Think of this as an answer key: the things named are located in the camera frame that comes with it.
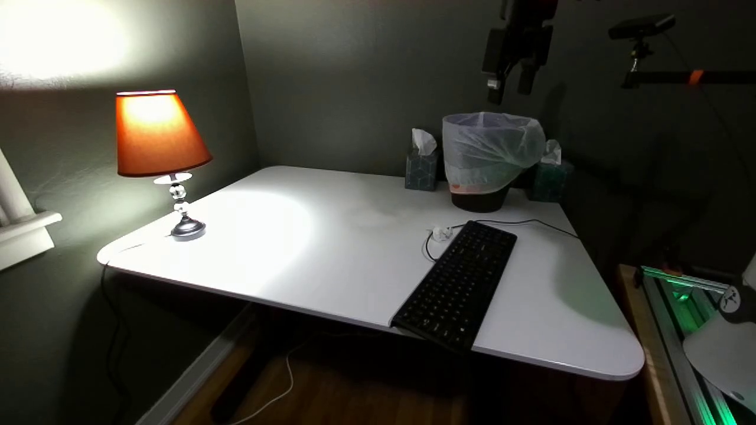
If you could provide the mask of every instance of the baseboard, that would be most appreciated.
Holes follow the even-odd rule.
[[[191,362],[170,390],[138,419],[138,425],[173,423],[212,370],[229,356],[236,340],[255,324],[255,308],[243,307],[233,320]]]

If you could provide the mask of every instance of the desk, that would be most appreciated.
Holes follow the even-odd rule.
[[[432,227],[467,220],[572,225],[556,203],[510,190],[499,212],[466,212],[450,193],[408,190],[399,176],[264,168],[191,205],[209,225],[174,240],[166,215],[99,251],[112,269],[258,304],[396,333],[392,313],[432,261]],[[578,238],[544,225],[518,234],[476,352],[598,379],[630,379],[642,350]]]

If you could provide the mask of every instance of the trash can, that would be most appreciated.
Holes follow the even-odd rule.
[[[546,135],[526,115],[453,114],[441,121],[441,146],[452,203],[492,212],[504,205],[518,175],[541,160]]]

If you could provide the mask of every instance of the lamp cord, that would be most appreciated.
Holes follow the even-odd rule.
[[[271,397],[269,401],[264,401],[252,412],[243,416],[241,419],[233,419],[232,425],[241,425],[241,423],[248,423],[248,419],[258,418],[263,411],[266,411],[269,406],[275,406],[276,401],[287,399],[294,391],[296,378],[294,378],[294,367],[290,367],[290,353],[294,353],[294,350],[289,350],[287,356],[283,356],[283,366],[287,366],[287,375],[289,375],[287,390],[281,393]]]
[[[107,366],[107,378],[108,378],[112,386],[115,390],[115,393],[120,399],[120,406],[118,406],[118,411],[115,411],[115,416],[112,419],[112,423],[118,425],[118,423],[125,419],[125,412],[128,412],[128,408],[133,404],[133,393],[129,393],[129,390],[122,382],[120,370],[118,370],[122,350],[125,350],[125,345],[129,340],[129,326],[128,326],[115,297],[112,297],[112,292],[107,288],[107,280],[108,280],[107,274],[108,274],[108,264],[101,267],[99,292],[101,292],[103,301],[108,304],[112,313],[115,317],[115,330],[114,330],[114,336],[108,340],[103,366]]]

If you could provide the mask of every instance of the cable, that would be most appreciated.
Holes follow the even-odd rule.
[[[122,416],[128,412],[129,404],[133,404],[133,393],[129,390],[122,385],[120,379],[120,373],[118,373],[118,363],[120,363],[120,353],[122,353],[122,347],[128,345],[129,340],[129,326],[118,307],[118,301],[108,295],[107,291],[107,271],[108,271],[108,264],[101,267],[101,274],[99,274],[99,292],[101,297],[107,299],[107,304],[112,307],[112,313],[115,317],[115,330],[112,336],[112,341],[108,341],[108,350],[107,350],[107,375],[108,375],[108,382],[112,386],[118,391],[120,397],[120,406],[118,406],[118,412],[112,423],[122,423]]]
[[[578,238],[575,231],[567,231],[567,229],[563,229],[563,227],[556,227],[556,225],[551,225],[551,221],[544,221],[544,220],[515,220],[515,221],[506,221],[506,220],[476,220],[476,221],[480,221],[480,225],[506,225],[506,227],[510,227],[510,225],[541,225],[541,227],[549,227],[549,229],[552,229],[552,231],[561,231],[561,234],[567,234],[567,236],[572,236],[572,238]]]
[[[294,353],[294,350],[289,350],[283,356],[289,386],[281,393],[276,393],[275,399],[264,401],[258,411],[243,416],[241,419],[236,419],[232,425],[241,425],[241,423],[258,418],[263,411],[266,411],[269,406],[275,406],[276,401],[287,399],[294,391],[296,378],[294,378],[294,367],[290,367],[290,353]]]
[[[509,221],[509,220],[470,220],[470,221],[480,221],[480,225],[541,225],[541,227],[549,227],[549,229],[552,229],[552,231],[561,231],[561,234],[567,234],[567,236],[572,236],[572,238],[578,238],[577,234],[572,234],[572,231],[567,231],[567,229],[563,229],[563,227],[556,227],[556,225],[551,225],[551,221],[544,221],[544,220],[515,220],[515,221]],[[437,261],[440,256],[432,256],[432,253],[430,253],[430,238],[432,238],[432,229],[428,231],[428,236],[425,236],[425,240],[424,240],[424,253],[425,253],[425,256],[428,260],[432,260],[432,261]]]
[[[689,61],[688,61],[688,57],[683,55],[683,50],[678,46],[678,42],[675,42],[669,33],[663,33],[663,40],[667,40],[667,42],[670,44],[670,50],[678,55],[680,64],[683,64],[685,68],[692,68]],[[702,90],[702,96],[705,96],[706,109],[713,114],[715,122],[718,122],[720,129],[726,131],[726,138],[727,138],[727,144],[730,144],[730,153],[734,156],[734,162],[741,168],[741,175],[745,175],[745,180],[747,180],[747,186],[748,186],[752,196],[756,199],[756,181],[754,181],[752,168],[748,168],[748,162],[747,162],[747,156],[741,153],[741,148],[739,148],[739,144],[737,144],[737,138],[734,138],[734,131],[730,129],[726,115],[715,109],[715,101],[711,99],[711,95],[709,95],[705,86],[700,86],[700,90]]]

